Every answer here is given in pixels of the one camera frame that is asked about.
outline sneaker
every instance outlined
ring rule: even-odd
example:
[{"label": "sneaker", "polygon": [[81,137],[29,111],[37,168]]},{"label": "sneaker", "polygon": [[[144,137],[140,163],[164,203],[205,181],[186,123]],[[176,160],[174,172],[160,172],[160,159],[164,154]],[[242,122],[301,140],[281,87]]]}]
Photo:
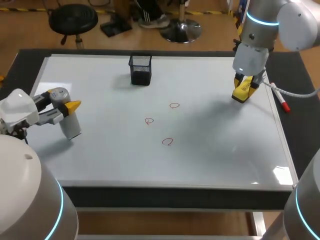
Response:
[{"label": "sneaker", "polygon": [[162,29],[168,27],[170,19],[163,14],[159,19],[153,21],[144,21],[142,18],[138,21],[140,27],[145,29]]}]

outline red drawing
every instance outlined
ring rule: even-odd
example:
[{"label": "red drawing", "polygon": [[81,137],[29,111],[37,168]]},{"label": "red drawing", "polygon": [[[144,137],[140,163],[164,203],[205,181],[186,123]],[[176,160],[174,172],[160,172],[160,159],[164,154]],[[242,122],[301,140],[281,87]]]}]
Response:
[{"label": "red drawing", "polygon": [[170,104],[170,108],[172,108],[172,109],[176,109],[179,106],[180,106],[180,104],[176,103],[176,102],[173,102],[173,103]]},{"label": "red drawing", "polygon": [[155,120],[153,120],[153,119],[150,118],[150,117],[147,117],[144,121],[145,121],[145,123],[146,123],[147,125],[149,125],[149,124],[152,124]]},{"label": "red drawing", "polygon": [[166,138],[165,140],[163,140],[163,141],[162,141],[162,144],[163,144],[163,145],[168,145],[168,146],[170,146],[173,142],[174,142],[174,140],[169,137],[169,138]]}]

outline chair base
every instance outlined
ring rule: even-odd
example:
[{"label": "chair base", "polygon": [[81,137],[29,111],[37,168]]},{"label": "chair base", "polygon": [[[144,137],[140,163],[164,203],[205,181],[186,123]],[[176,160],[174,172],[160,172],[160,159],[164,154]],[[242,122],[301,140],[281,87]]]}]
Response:
[{"label": "chair base", "polygon": [[160,29],[163,38],[170,42],[187,44],[195,41],[200,37],[202,27],[196,21],[185,19],[180,21],[175,18],[170,21],[168,27]]}]

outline stool seat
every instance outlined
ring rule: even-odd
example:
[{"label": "stool seat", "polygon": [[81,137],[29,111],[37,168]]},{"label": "stool seat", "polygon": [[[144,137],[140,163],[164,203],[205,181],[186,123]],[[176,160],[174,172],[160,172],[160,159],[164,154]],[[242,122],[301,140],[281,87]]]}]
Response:
[{"label": "stool seat", "polygon": [[93,29],[97,23],[97,12],[84,4],[62,5],[53,10],[49,16],[50,28],[65,36],[86,33]]}]

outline red marker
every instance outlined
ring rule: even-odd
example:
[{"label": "red marker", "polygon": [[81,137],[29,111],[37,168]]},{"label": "red marker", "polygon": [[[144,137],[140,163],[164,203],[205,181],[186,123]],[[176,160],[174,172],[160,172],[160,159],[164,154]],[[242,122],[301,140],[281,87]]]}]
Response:
[{"label": "red marker", "polygon": [[[273,86],[273,87],[275,87],[275,88],[277,87],[274,82],[271,83],[271,86]],[[275,89],[273,89],[273,88],[272,88],[272,90],[273,90],[274,94],[276,95],[276,97],[279,99],[279,101],[280,101],[280,103],[281,103],[281,105],[282,105],[283,110],[284,110],[286,113],[289,113],[289,112],[291,111],[291,110],[290,110],[290,107],[288,106],[287,102],[284,100],[284,98],[283,98],[283,96],[281,95],[281,93],[280,93],[278,90],[275,90]]]}]

